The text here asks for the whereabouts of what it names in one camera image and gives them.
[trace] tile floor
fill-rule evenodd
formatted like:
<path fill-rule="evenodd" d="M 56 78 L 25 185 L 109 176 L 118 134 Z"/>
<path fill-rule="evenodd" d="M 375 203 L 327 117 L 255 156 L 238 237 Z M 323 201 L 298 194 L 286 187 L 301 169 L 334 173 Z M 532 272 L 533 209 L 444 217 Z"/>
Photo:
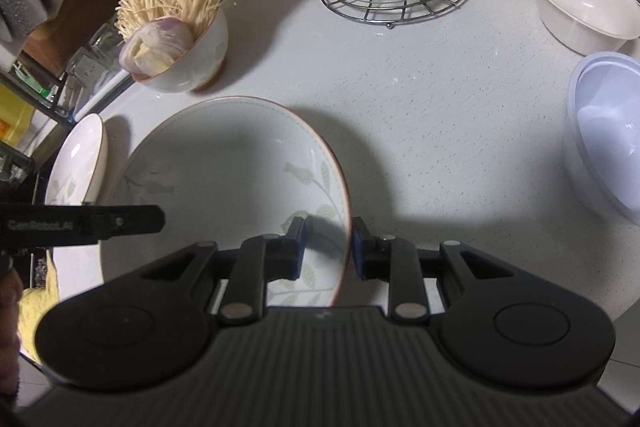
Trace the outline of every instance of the tile floor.
<path fill-rule="evenodd" d="M 640 301 L 615 322 L 616 349 L 599 386 L 629 412 L 640 407 Z M 49 388 L 49 382 L 20 358 L 18 407 L 25 407 Z"/>

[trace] small dish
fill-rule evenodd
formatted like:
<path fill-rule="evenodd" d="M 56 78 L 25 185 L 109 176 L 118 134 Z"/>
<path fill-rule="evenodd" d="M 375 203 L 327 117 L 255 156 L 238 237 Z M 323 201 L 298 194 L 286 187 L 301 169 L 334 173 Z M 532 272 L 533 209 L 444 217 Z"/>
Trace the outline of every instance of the small dish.
<path fill-rule="evenodd" d="M 104 280 L 198 241 L 238 248 L 314 216 L 300 279 L 269 283 L 267 302 L 330 306 L 340 288 L 351 236 L 342 172 L 305 121 L 268 100 L 218 98 L 172 116 L 134 150 L 108 204 L 158 204 L 166 225 L 104 241 Z"/>
<path fill-rule="evenodd" d="M 95 203 L 107 165 L 102 118 L 89 114 L 73 128 L 53 163 L 45 204 Z"/>
<path fill-rule="evenodd" d="M 185 92 L 204 89 L 222 68 L 229 44 L 225 13 L 218 8 L 216 18 L 189 51 L 171 67 L 152 77 L 132 74 L 143 86 L 159 92 Z"/>
<path fill-rule="evenodd" d="M 640 62 L 619 53 L 585 57 L 571 75 L 564 164 L 582 203 L 640 225 Z"/>
<path fill-rule="evenodd" d="M 536 0 L 546 28 L 582 54 L 616 51 L 640 37 L 640 7 L 634 0 Z"/>

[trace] human hand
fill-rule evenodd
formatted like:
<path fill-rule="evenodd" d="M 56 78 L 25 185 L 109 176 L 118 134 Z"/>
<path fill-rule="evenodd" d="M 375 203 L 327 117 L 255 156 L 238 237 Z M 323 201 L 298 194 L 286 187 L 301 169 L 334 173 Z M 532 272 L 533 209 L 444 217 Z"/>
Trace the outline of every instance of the human hand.
<path fill-rule="evenodd" d="M 20 365 L 18 353 L 18 301 L 22 298 L 22 280 L 11 271 L 0 281 L 0 393 L 12 395 L 18 389 Z"/>

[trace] yellow cloth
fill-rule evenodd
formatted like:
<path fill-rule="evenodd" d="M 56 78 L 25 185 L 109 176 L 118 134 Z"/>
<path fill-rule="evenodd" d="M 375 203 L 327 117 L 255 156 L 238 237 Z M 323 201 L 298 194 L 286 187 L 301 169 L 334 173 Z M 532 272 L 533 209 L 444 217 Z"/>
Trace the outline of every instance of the yellow cloth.
<path fill-rule="evenodd" d="M 40 319 L 53 306 L 58 304 L 58 274 L 53 265 L 51 254 L 47 251 L 47 277 L 44 288 L 28 289 L 24 291 L 20 300 L 20 315 L 18 316 L 18 334 L 22 342 L 22 349 L 35 362 L 40 363 L 40 357 L 35 346 L 36 328 Z"/>

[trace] yellow bottle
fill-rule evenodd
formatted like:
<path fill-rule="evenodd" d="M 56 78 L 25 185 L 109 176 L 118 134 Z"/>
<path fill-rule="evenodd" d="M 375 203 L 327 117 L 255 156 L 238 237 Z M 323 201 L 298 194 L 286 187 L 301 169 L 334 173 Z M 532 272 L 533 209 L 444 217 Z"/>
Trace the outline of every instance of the yellow bottle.
<path fill-rule="evenodd" d="M 34 108 L 4 86 L 0 86 L 0 140 L 16 147 L 29 127 Z"/>

